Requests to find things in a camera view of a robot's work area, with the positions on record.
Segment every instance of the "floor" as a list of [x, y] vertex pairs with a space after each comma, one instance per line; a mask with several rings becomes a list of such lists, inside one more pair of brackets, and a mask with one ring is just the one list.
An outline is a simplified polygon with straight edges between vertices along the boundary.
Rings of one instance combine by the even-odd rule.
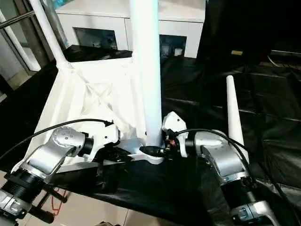
[[[0, 171], [0, 186], [5, 183], [5, 173]], [[37, 205], [44, 196], [43, 191], [34, 201]], [[54, 198], [54, 208], [59, 206], [59, 201]], [[43, 209], [52, 211], [51, 197], [48, 198]], [[53, 226], [96, 226], [100, 222], [110, 222], [112, 225], [121, 226], [179, 226], [175, 223], [146, 215], [133, 210], [118, 207], [107, 202], [88, 198], [75, 193], [70, 194], [67, 203], [61, 206], [59, 214], [55, 217]], [[20, 226], [48, 226], [49, 224], [27, 214], [18, 221]]]
[[[26, 72], [25, 70], [19, 71], [15, 74], [10, 80], [8, 80], [9, 85], [13, 90], [19, 88], [24, 82], [30, 79], [31, 76], [34, 75], [35, 72]], [[0, 92], [0, 103], [7, 97], [6, 94]]]

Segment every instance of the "robotic arm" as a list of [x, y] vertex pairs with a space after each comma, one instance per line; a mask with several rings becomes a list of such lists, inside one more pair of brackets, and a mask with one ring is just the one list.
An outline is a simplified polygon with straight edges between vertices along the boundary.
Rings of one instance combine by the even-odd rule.
[[96, 140], [69, 127], [55, 129], [47, 143], [35, 149], [0, 189], [0, 225], [16, 226], [15, 220], [24, 218], [28, 212], [39, 217], [32, 202], [67, 156], [86, 156], [92, 161], [102, 148], [117, 145], [120, 139], [117, 127], [112, 124], [104, 129], [107, 136]]
[[162, 129], [166, 133], [165, 148], [143, 146], [142, 152], [172, 159], [176, 155], [187, 157], [187, 150], [193, 150], [214, 170], [235, 224], [257, 224], [269, 219], [273, 226], [280, 226], [269, 204], [258, 199], [255, 181], [246, 171], [241, 156], [226, 139], [207, 131], [197, 132], [193, 140], [188, 139], [188, 132], [178, 135], [176, 132], [186, 129], [186, 124], [174, 112], [165, 117]]

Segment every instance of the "black table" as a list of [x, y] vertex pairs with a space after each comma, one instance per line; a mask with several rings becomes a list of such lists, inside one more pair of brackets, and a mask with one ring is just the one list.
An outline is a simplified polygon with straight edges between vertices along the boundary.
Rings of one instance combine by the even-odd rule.
[[[72, 46], [65, 55], [69, 61], [87, 61], [129, 57], [131, 52]], [[56, 74], [52, 62], [0, 104], [2, 151], [34, 132]], [[295, 225], [290, 210], [274, 194], [275, 189], [256, 161], [270, 170], [300, 208], [300, 72], [253, 65], [220, 70], [204, 68], [194, 59], [172, 57], [161, 62], [162, 115], [175, 111], [188, 128], [219, 129], [227, 133], [225, 76], [228, 74], [235, 78], [245, 145], [257, 156], [256, 160], [251, 159], [251, 169], [262, 195], [282, 225]], [[1, 170], [11, 169], [26, 149], [24, 145], [1, 161]], [[111, 185], [105, 193], [95, 186], [95, 169], [57, 174], [52, 183], [185, 225], [231, 225], [214, 175], [194, 155], [160, 165], [137, 161], [107, 166], [105, 170]]]

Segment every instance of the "tiled floor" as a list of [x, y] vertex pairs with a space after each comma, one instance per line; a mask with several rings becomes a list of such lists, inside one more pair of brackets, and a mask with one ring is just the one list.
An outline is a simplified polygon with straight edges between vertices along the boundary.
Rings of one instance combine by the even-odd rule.
[[[4, 172], [0, 171], [0, 186], [5, 183]], [[41, 193], [34, 204], [37, 204], [45, 193]], [[59, 201], [54, 199], [54, 207]], [[52, 211], [51, 198], [43, 206], [46, 211]], [[58, 216], [55, 217], [53, 226], [96, 226], [100, 222], [110, 222], [121, 226], [178, 226], [172, 222], [155, 218], [140, 212], [118, 207], [107, 202], [88, 198], [72, 193], [63, 204]], [[27, 214], [23, 220], [18, 221], [20, 226], [48, 226], [49, 224]]]

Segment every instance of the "white cabinet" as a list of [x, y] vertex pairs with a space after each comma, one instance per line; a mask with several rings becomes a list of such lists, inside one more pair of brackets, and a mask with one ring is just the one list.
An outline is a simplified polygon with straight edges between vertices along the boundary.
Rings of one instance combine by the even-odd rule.
[[[111, 45], [107, 40], [96, 40], [102, 39], [102, 33], [95, 30], [98, 29], [105, 31], [106, 35], [111, 32], [113, 38], [110, 37], [109, 42], [116, 42], [111, 46], [133, 50], [129, 0], [73, 0], [56, 12], [69, 45]], [[158, 17], [160, 46], [164, 45], [166, 49], [170, 44], [172, 38], [167, 39], [166, 35], [181, 36], [175, 39], [177, 44], [169, 52], [173, 54], [182, 40], [180, 49], [184, 50], [184, 56], [196, 58], [205, 21], [205, 0], [159, 0]]]
[[126, 28], [123, 18], [58, 14], [69, 46], [79, 45], [80, 40], [76, 28], [98, 29], [113, 31], [117, 49], [128, 50]]
[[[132, 26], [130, 19], [125, 19], [128, 49], [133, 50]], [[159, 21], [159, 34], [186, 37], [185, 57], [196, 58], [201, 39], [203, 23]]]

